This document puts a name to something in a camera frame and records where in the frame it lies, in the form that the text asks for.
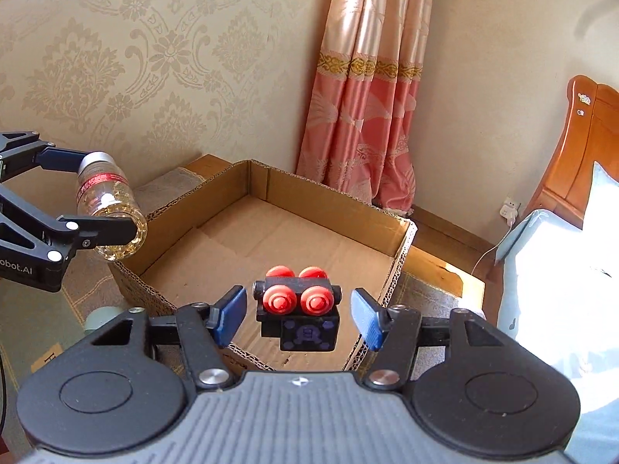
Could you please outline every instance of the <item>red wheel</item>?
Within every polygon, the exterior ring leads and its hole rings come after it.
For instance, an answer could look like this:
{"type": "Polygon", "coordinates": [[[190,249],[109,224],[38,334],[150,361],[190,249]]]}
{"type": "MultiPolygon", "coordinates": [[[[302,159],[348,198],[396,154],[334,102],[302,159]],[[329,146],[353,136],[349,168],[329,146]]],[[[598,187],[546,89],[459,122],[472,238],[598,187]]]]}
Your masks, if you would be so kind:
{"type": "Polygon", "coordinates": [[[295,310],[296,294],[284,285],[271,286],[262,296],[262,305],[272,314],[289,314],[295,310]]]}
{"type": "Polygon", "coordinates": [[[267,277],[294,277],[295,273],[285,265],[274,266],[267,272],[267,277]]]}
{"type": "Polygon", "coordinates": [[[299,277],[320,277],[320,279],[328,279],[327,273],[320,267],[309,266],[301,270],[299,277]]]}
{"type": "Polygon", "coordinates": [[[324,316],[333,308],[333,294],[322,286],[312,286],[303,291],[301,308],[309,316],[324,316]]]}

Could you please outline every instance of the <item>white cable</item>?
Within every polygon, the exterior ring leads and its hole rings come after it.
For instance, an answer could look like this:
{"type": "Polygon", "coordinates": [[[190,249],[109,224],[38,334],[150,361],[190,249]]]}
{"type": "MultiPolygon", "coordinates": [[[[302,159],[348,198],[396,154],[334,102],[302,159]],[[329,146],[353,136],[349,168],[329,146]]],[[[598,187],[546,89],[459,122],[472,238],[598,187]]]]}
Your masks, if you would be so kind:
{"type": "Polygon", "coordinates": [[[514,224],[516,223],[516,217],[518,215],[518,212],[516,210],[514,210],[514,214],[508,219],[508,225],[510,226],[510,228],[507,230],[507,232],[505,233],[505,235],[503,236],[503,238],[499,241],[499,243],[496,246],[491,247],[490,249],[488,249],[488,251],[486,251],[480,258],[479,260],[477,260],[477,263],[475,264],[475,266],[473,267],[473,270],[470,271],[470,274],[473,275],[475,273],[475,269],[477,268],[477,266],[479,265],[479,262],[482,261],[485,257],[485,255],[487,255],[488,253],[490,253],[491,251],[493,251],[494,249],[498,248],[500,246],[500,244],[505,240],[505,238],[510,235],[511,229],[513,228],[514,224]]]}

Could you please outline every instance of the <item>plastic bottle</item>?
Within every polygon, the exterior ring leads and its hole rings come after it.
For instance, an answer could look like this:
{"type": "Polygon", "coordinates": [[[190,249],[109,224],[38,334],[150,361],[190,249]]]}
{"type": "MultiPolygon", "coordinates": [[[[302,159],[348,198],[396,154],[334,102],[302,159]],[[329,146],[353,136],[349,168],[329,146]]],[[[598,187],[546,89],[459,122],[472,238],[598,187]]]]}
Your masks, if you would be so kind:
{"type": "Polygon", "coordinates": [[[91,217],[131,218],[137,234],[126,246],[98,246],[95,250],[108,261],[134,254],[146,239],[146,219],[140,211],[127,178],[107,153],[89,153],[77,172],[77,213],[91,217]]]}

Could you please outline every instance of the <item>toy robot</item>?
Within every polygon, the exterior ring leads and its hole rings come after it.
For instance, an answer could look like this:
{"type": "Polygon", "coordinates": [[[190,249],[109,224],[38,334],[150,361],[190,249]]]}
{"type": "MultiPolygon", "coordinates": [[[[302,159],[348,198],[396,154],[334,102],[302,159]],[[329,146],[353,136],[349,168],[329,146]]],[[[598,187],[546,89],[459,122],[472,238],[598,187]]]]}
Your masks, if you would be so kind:
{"type": "Polygon", "coordinates": [[[280,350],[329,352],[335,349],[342,290],[332,285],[324,270],[309,266],[299,276],[278,265],[253,290],[258,302],[256,321],[261,336],[280,339],[280,350]]]}

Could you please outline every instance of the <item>bottle cap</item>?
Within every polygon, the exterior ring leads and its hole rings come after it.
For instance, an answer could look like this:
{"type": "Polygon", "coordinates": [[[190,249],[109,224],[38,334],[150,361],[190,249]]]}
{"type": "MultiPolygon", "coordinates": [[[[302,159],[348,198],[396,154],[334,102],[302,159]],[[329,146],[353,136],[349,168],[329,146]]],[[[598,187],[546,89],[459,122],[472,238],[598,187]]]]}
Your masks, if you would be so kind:
{"type": "Polygon", "coordinates": [[[104,151],[94,151],[93,153],[89,153],[86,157],[82,159],[82,163],[79,164],[77,174],[80,175],[82,171],[93,162],[109,162],[109,164],[116,165],[116,162],[114,162],[114,159],[111,157],[111,155],[108,155],[104,151]]]}

